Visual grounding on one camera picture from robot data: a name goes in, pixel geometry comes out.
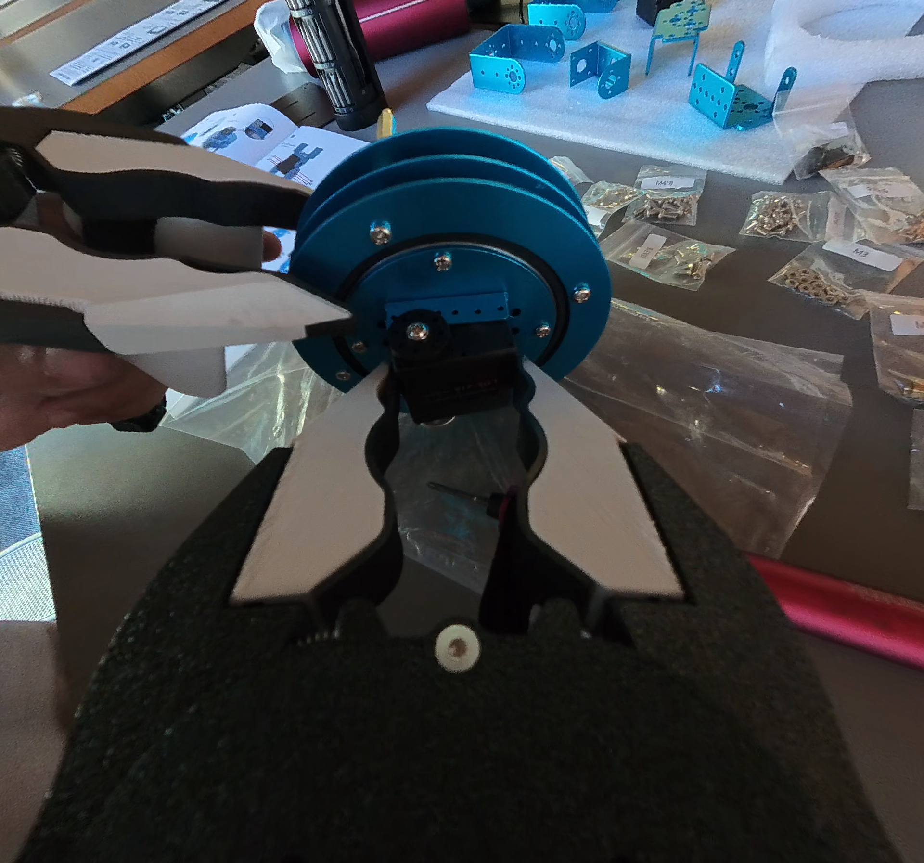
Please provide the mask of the white plastic bag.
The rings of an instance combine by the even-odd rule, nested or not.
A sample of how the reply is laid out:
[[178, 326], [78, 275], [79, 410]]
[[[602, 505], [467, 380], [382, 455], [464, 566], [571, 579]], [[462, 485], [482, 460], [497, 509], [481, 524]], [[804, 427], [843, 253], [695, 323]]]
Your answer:
[[293, 41], [290, 17], [284, 0], [271, 0], [259, 7], [253, 26], [278, 70], [286, 74], [306, 74]]

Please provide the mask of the white paper leaflet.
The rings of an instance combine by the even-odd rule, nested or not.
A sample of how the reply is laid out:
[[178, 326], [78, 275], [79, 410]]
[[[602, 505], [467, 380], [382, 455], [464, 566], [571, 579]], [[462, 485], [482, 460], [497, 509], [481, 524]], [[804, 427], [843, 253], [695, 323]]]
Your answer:
[[51, 71], [50, 77], [74, 87], [228, 1], [176, 0]]

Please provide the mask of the small blue metal bracket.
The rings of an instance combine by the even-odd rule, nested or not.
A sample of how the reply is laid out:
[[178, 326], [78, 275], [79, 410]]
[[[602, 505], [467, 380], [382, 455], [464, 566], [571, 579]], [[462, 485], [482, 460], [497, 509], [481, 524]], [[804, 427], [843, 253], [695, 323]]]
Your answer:
[[594, 79], [599, 97], [611, 99], [629, 88], [631, 60], [630, 53], [595, 40], [571, 52], [569, 85], [573, 88]]

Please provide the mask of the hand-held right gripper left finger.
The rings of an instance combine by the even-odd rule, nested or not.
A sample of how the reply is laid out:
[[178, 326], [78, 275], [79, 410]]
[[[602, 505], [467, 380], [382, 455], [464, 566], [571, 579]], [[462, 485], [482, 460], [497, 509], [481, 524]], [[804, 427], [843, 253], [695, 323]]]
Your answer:
[[403, 552], [385, 480], [399, 447], [398, 389], [380, 365], [297, 437], [230, 601], [381, 603]]

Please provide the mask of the black screwdriver bit holder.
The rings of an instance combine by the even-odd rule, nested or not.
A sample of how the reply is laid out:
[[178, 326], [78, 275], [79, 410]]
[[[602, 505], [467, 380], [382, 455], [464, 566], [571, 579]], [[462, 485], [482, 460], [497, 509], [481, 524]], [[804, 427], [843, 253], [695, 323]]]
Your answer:
[[283, 0], [298, 54], [323, 85], [341, 130], [374, 126], [387, 107], [352, 0]]

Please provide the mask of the wooden table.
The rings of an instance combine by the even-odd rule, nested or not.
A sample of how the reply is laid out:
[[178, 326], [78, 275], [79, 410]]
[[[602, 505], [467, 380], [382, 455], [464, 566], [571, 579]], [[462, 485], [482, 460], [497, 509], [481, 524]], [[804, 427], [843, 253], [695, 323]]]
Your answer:
[[75, 86], [51, 71], [176, 0], [93, 0], [2, 45], [1, 104], [40, 93], [40, 105], [116, 121], [158, 123], [172, 106], [235, 70], [258, 37], [253, 20], [271, 0], [230, 0]]

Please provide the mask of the magenta metal tube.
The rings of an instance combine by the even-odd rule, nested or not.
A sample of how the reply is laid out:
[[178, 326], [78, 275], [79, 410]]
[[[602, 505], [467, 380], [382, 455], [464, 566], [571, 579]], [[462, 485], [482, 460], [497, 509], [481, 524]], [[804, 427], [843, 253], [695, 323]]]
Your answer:
[[922, 671], [922, 603], [766, 557], [747, 558], [799, 630]]

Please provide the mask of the white foam sheet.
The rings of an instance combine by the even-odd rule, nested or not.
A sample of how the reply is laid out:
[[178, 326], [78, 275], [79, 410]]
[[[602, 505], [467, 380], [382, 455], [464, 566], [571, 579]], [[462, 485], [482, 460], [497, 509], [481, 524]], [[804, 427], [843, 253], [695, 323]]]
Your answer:
[[[770, 97], [783, 71], [782, 62], [775, 63], [771, 73], [764, 67], [776, 0], [708, 1], [710, 26], [701, 36], [697, 62], [724, 71], [733, 44], [742, 39], [745, 54], [737, 80]], [[829, 13], [806, 21], [808, 30], [850, 45], [869, 41], [876, 52], [892, 40], [918, 39], [910, 31], [922, 17], [922, 0], [832, 1]], [[567, 45], [571, 52], [599, 39], [630, 53], [629, 88], [612, 99], [597, 94], [595, 81], [571, 87], [565, 57], [556, 64], [528, 63], [520, 94], [478, 89], [466, 69], [427, 106], [509, 133], [532, 133], [762, 183], [782, 183], [791, 165], [772, 123], [756, 130], [722, 130], [688, 105], [690, 42], [658, 44], [652, 70], [645, 74], [652, 28], [636, 16], [635, 5], [636, 0], [623, 0], [610, 14], [590, 15], [584, 35]]]

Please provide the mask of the person's left hand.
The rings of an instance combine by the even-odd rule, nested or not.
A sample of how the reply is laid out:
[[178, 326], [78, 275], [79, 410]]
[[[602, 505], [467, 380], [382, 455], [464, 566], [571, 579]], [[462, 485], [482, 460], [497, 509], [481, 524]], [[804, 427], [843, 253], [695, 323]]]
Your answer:
[[142, 416], [166, 390], [112, 354], [3, 345], [1, 449], [15, 449], [54, 429]]

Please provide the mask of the blue long U metal bracket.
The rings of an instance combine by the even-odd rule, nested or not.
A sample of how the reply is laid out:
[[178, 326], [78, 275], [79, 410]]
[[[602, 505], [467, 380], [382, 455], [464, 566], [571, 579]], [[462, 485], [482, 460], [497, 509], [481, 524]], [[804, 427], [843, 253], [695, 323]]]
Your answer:
[[579, 39], [586, 30], [588, 14], [609, 14], [621, 0], [531, 0], [527, 24], [551, 26], [566, 40]]
[[470, 73], [477, 89], [521, 94], [525, 64], [553, 64], [565, 53], [565, 38], [557, 26], [507, 24], [469, 53]]

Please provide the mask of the red metal cylinder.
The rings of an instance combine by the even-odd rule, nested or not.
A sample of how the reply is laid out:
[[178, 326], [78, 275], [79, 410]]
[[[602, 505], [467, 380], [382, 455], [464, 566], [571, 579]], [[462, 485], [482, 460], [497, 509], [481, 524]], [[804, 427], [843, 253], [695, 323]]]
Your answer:
[[467, 35], [467, 0], [352, 0], [375, 63]]

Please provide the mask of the pile of small screw bags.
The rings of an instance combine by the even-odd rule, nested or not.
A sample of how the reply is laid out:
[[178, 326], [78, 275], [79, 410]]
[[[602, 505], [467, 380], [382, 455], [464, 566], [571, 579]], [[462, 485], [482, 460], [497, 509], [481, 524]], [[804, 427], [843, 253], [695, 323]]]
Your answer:
[[[757, 193], [752, 222], [807, 222], [814, 203], [846, 206], [829, 192]], [[770, 284], [859, 320], [872, 274], [901, 281], [922, 264], [922, 212], [895, 216], [883, 246], [827, 240], [802, 250]], [[603, 242], [615, 269], [690, 294], [735, 251], [627, 221]], [[607, 329], [565, 387], [630, 442], [643, 446], [716, 522], [783, 536], [817, 496], [852, 409], [843, 358], [725, 335], [614, 299]]]

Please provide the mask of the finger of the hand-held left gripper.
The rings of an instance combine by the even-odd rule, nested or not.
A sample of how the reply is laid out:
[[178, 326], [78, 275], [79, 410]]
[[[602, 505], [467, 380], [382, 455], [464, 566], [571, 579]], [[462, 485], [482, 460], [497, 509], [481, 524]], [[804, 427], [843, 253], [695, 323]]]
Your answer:
[[293, 277], [114, 258], [2, 227], [2, 343], [111, 354], [169, 389], [225, 392], [225, 348], [339, 336], [350, 311]]
[[2, 107], [2, 149], [59, 196], [90, 251], [263, 263], [263, 229], [296, 228], [306, 187], [169, 135], [63, 109]]

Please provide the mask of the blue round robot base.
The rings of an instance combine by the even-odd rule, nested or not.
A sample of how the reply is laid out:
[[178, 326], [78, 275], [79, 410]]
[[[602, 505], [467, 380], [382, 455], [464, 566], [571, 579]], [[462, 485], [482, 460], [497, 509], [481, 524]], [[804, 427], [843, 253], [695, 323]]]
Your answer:
[[308, 365], [349, 392], [385, 364], [419, 423], [510, 405], [523, 361], [560, 380], [612, 297], [565, 177], [518, 141], [462, 128], [404, 132], [332, 169], [289, 272], [354, 319], [296, 342]]

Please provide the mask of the large clear plastic bag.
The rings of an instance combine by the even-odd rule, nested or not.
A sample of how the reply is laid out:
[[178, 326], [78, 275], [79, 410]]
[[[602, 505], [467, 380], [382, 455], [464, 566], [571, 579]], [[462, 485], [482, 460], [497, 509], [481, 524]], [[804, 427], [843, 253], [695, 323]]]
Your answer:
[[[234, 348], [226, 356], [225, 394], [170, 392], [166, 428], [236, 448], [258, 463], [342, 395], [289, 345]], [[780, 558], [851, 413], [843, 361], [616, 305], [603, 337], [562, 386], [640, 444], [739, 549]], [[510, 409], [439, 428], [401, 416], [388, 480], [406, 556], [483, 590], [497, 525], [474, 502], [428, 483], [486, 495], [519, 482], [516, 433]]]

